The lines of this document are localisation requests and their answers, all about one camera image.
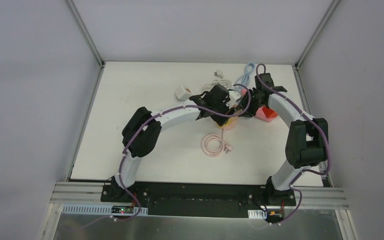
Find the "yellow cube adapter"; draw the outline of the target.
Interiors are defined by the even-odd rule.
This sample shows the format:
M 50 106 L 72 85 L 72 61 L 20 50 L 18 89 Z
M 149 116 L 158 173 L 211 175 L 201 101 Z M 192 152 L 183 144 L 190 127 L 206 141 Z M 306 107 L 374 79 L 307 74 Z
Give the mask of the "yellow cube adapter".
M 224 122 L 216 122 L 217 127 L 220 128 L 220 129 L 229 128 L 231 124 L 232 124 L 232 119 L 231 118 L 228 118 Z

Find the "white cube adapter with picture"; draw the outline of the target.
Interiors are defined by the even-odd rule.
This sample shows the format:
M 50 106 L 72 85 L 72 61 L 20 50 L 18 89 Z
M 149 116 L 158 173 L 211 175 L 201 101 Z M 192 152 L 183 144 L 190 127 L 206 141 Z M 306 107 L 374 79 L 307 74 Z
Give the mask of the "white cube adapter with picture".
M 183 85 L 177 87 L 174 94 L 179 101 L 186 101 L 192 96 L 190 89 Z

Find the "pink power strip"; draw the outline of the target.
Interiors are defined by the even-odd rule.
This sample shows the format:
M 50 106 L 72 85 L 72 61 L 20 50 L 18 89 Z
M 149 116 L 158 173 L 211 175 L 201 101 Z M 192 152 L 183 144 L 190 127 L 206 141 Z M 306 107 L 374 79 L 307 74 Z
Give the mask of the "pink power strip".
M 255 117 L 258 118 L 258 119 L 261 119 L 265 122 L 272 122 L 274 119 L 276 118 L 266 118 L 263 111 L 262 111 L 262 107 L 260 107 L 257 111 L 256 111 L 256 114 L 255 114 Z

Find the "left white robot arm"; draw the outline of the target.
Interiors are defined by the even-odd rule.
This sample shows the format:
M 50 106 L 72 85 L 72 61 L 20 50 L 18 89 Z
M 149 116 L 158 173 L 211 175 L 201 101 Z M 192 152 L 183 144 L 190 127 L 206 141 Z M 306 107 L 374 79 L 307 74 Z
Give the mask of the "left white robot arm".
M 123 203 L 132 198 L 131 186 L 136 181 L 142 158 L 154 150 L 161 132 L 204 118 L 211 118 L 222 126 L 238 112 L 241 98 L 239 93 L 217 84 L 171 108 L 158 111 L 144 106 L 138 108 L 121 132 L 124 148 L 117 172 L 111 178 L 112 195 Z

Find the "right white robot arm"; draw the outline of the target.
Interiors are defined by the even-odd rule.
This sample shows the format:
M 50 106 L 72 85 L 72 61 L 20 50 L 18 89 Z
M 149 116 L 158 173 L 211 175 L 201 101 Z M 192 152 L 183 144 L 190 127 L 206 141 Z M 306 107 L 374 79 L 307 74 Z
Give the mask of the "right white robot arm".
M 287 96 L 283 86 L 274 84 L 271 74 L 264 70 L 256 72 L 255 86 L 246 91 L 240 103 L 241 117 L 256 116 L 257 110 L 266 107 L 273 110 L 287 125 L 285 144 L 286 160 L 280 169 L 270 176 L 263 191 L 264 200 L 276 205 L 293 192 L 293 185 L 306 172 L 326 175 L 328 170 L 312 169 L 331 158 L 328 140 L 328 123 L 324 118 L 315 118 L 303 111 Z

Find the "red cube adapter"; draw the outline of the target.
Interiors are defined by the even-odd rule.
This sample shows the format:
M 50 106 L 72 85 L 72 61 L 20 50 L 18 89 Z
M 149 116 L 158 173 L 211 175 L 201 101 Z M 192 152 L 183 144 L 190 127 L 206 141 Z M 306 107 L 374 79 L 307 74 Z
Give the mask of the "red cube adapter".
M 278 114 L 273 109 L 266 106 L 262 107 L 262 112 L 267 119 L 275 119 L 278 117 Z

